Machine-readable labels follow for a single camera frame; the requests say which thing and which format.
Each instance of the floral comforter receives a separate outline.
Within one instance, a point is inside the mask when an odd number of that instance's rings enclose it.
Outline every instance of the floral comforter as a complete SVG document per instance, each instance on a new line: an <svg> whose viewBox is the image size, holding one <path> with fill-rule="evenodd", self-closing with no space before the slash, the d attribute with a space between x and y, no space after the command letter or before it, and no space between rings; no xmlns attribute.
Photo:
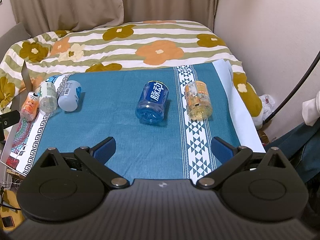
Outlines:
<svg viewBox="0 0 320 240"><path fill-rule="evenodd" d="M10 47L0 64L0 109L25 89L26 62L36 90L48 77L63 73L134 70L228 60L233 81L255 125L262 122L262 103L247 83L242 64L225 42L191 21L144 21L72 33L55 31Z"/></svg>

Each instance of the plastic bag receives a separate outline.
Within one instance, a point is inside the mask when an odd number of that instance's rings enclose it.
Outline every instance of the plastic bag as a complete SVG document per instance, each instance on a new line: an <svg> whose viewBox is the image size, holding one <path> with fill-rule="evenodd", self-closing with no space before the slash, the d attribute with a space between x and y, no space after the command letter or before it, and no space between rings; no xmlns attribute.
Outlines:
<svg viewBox="0 0 320 240"><path fill-rule="evenodd" d="M263 116L262 120L266 120L269 115L276 109L276 102L270 95L262 95L259 97L262 101Z"/></svg>

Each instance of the beige curtain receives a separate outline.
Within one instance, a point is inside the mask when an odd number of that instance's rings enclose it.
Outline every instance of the beige curtain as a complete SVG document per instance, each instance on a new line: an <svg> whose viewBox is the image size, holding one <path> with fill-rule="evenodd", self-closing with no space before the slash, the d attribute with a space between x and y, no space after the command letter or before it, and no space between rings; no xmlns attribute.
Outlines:
<svg viewBox="0 0 320 240"><path fill-rule="evenodd" d="M17 22L36 36L56 30L82 31L123 23L122 0L11 0Z"/></svg>
<svg viewBox="0 0 320 240"><path fill-rule="evenodd" d="M190 20L213 30L217 0L123 0L124 22Z"/></svg>

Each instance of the white cloth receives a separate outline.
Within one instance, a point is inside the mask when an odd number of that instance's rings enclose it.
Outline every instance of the white cloth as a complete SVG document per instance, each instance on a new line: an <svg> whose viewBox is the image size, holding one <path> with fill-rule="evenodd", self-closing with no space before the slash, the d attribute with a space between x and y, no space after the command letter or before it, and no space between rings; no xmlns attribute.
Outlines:
<svg viewBox="0 0 320 240"><path fill-rule="evenodd" d="M302 117L306 125L313 126L320 117L320 91L316 98L302 103Z"/></svg>

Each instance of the clear plastic bottle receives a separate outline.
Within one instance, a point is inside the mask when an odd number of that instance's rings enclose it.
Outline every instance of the clear plastic bottle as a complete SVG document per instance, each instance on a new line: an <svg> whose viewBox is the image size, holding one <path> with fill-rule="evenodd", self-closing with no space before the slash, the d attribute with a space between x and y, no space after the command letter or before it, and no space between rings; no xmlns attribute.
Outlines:
<svg viewBox="0 0 320 240"><path fill-rule="evenodd" d="M169 90L160 81L149 81L143 88L136 116L146 124L157 124L164 118L164 110Z"/></svg>
<svg viewBox="0 0 320 240"><path fill-rule="evenodd" d="M75 111L78 108L80 94L80 83L74 80L67 81L58 99L60 108L67 112Z"/></svg>
<svg viewBox="0 0 320 240"><path fill-rule="evenodd" d="M187 113L191 120L201 121L212 114L212 106L207 85L201 81L193 81L186 85L185 96Z"/></svg>
<svg viewBox="0 0 320 240"><path fill-rule="evenodd" d="M52 113L57 109L56 89L53 83L43 82L39 90L39 106L46 114Z"/></svg>

